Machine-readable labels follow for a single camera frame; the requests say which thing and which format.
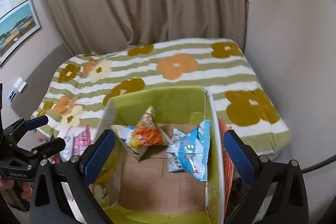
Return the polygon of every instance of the bedspread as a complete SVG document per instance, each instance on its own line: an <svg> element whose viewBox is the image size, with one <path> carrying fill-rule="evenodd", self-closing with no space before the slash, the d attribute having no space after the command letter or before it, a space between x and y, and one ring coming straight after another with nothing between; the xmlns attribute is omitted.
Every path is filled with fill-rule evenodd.
<svg viewBox="0 0 336 224"><path fill-rule="evenodd" d="M258 154L274 154L290 143L290 131L238 45L224 38L76 55L57 69L32 117L48 116L40 128L48 137L56 137L62 125L96 128L109 98L168 85L207 86L218 117Z"/></svg>

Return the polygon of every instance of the person's hand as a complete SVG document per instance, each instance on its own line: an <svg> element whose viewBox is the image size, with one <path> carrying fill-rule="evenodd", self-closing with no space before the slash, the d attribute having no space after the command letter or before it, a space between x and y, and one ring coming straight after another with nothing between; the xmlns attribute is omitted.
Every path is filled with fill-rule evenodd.
<svg viewBox="0 0 336 224"><path fill-rule="evenodd" d="M14 181L13 180L0 178L0 192L2 192L4 190L11 189L11 188L13 188L13 186L14 186ZM29 182L23 182L21 197L23 199L30 200L31 195L32 195L32 191L33 190L30 187L30 183Z"/></svg>

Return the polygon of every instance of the black cable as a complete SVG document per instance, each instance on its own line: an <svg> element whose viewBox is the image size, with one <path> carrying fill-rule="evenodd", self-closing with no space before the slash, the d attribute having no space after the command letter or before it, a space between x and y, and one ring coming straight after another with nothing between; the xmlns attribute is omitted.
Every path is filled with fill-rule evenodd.
<svg viewBox="0 0 336 224"><path fill-rule="evenodd" d="M310 166L310 167L307 167L305 169L302 169L302 173L305 174L305 173L308 173L308 172L311 172L311 171L314 171L316 169L319 169L323 166L326 166L328 164L331 164L332 162L336 161L336 155L333 155L332 157L322 161L322 162L319 162L318 164L315 164L313 166Z"/></svg>

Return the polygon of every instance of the pink snack bag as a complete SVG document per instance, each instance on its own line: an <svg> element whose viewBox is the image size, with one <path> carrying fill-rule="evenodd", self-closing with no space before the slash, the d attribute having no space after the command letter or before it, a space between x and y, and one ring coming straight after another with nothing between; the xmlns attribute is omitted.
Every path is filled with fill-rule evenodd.
<svg viewBox="0 0 336 224"><path fill-rule="evenodd" d="M62 162L60 156L58 154L54 155L52 158L51 158L51 164L58 164Z"/></svg>
<svg viewBox="0 0 336 224"><path fill-rule="evenodd" d="M81 156L90 144L90 128L87 124L85 130L81 134L73 137L73 155Z"/></svg>

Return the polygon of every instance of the framed picture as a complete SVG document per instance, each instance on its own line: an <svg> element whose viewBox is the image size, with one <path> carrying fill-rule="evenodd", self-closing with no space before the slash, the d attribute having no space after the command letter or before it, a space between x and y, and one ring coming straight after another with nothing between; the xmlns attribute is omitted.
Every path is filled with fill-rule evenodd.
<svg viewBox="0 0 336 224"><path fill-rule="evenodd" d="M21 3L0 18L0 65L39 28L41 25L32 0Z"/></svg>

